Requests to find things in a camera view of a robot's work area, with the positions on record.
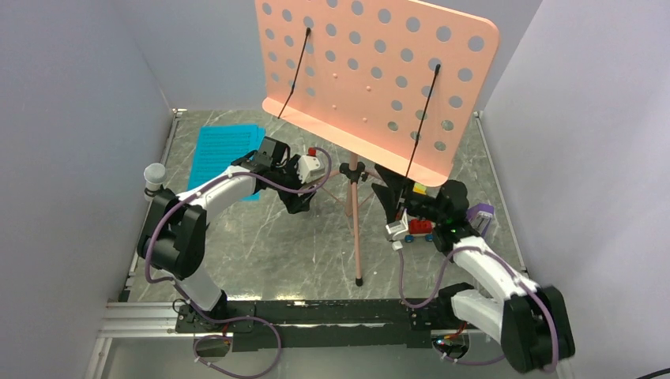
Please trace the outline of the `blue sheet music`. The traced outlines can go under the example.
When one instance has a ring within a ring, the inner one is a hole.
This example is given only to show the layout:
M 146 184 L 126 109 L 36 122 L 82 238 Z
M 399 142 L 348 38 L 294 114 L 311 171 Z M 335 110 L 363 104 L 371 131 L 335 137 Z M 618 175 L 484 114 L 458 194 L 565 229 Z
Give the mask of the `blue sheet music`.
M 258 150 L 265 129 L 256 124 L 203 126 L 200 129 L 185 196 L 205 191 L 211 194 L 228 182 L 231 163 Z

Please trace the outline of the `pink music stand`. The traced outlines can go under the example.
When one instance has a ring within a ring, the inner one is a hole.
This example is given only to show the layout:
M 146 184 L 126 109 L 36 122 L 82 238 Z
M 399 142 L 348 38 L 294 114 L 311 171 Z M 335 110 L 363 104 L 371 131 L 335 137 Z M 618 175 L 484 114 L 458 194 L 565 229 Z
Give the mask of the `pink music stand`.
M 422 185 L 450 176 L 499 48 L 421 1 L 257 1 L 265 112 Z

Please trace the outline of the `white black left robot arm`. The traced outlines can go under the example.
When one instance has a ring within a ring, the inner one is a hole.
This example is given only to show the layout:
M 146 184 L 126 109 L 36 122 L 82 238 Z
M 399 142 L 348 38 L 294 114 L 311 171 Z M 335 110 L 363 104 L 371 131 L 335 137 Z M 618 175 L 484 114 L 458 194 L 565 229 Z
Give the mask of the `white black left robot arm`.
M 149 283 L 169 281 L 195 308 L 196 322 L 215 332 L 225 325 L 228 297 L 204 267 L 206 231 L 211 220 L 262 190 L 274 190 L 287 212 L 306 212 L 333 168 L 322 148 L 292 155 L 284 142 L 265 137 L 259 148 L 234 160 L 215 178 L 182 193 L 163 186 L 147 190 L 152 200 L 137 242 Z

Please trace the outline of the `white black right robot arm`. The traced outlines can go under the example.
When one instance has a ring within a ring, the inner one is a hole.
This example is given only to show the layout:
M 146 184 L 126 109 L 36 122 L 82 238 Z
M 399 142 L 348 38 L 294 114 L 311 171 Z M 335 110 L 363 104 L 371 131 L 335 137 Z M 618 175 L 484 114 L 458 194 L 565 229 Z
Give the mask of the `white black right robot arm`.
M 413 310 L 439 298 L 438 322 L 455 328 L 462 321 L 477 327 L 499 343 L 503 357 L 519 373 L 551 372 L 559 361 L 576 353 L 574 337 L 562 293 L 553 286 L 542 287 L 509 265 L 486 243 L 469 222 L 468 190 L 463 182 L 449 179 L 435 196 L 417 193 L 413 180 L 381 165 L 382 180 L 372 189 L 386 214 L 386 237 L 397 254 L 409 235 L 410 223 L 427 221 L 433 227 L 432 242 L 445 256 L 468 272 L 487 294 L 461 283 L 435 285 L 422 302 L 410 302 L 404 293 L 404 277 L 398 277 L 402 303 Z

